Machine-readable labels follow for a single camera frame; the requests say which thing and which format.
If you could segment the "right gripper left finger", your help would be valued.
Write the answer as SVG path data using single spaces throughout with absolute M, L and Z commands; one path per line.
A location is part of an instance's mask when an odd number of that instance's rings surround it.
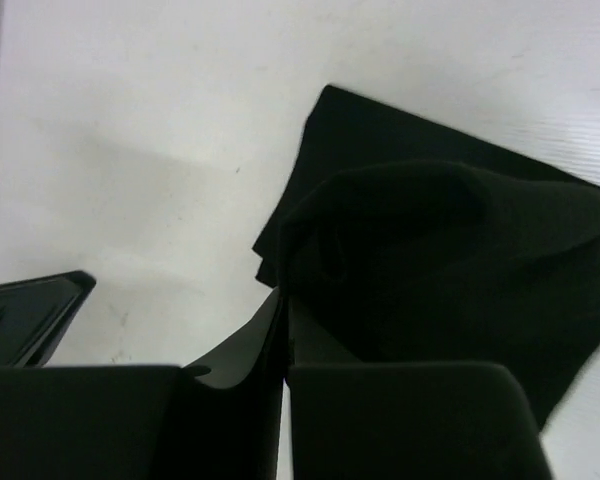
M 281 300 L 193 363 L 0 369 L 0 479 L 272 479 Z

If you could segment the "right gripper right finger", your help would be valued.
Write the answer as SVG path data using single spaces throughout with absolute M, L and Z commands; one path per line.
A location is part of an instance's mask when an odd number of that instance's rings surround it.
M 296 479 L 549 479 L 519 383 L 484 362 L 364 363 L 288 303 Z

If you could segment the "black tank top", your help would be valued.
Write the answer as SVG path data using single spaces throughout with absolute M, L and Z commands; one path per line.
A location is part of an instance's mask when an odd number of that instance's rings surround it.
M 600 187 L 333 85 L 253 246 L 364 362 L 485 361 L 539 426 L 600 346 Z

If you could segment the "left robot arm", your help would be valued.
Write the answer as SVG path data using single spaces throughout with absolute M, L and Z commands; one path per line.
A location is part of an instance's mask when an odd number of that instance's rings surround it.
M 0 284 L 0 367 L 45 365 L 95 286 L 81 270 Z

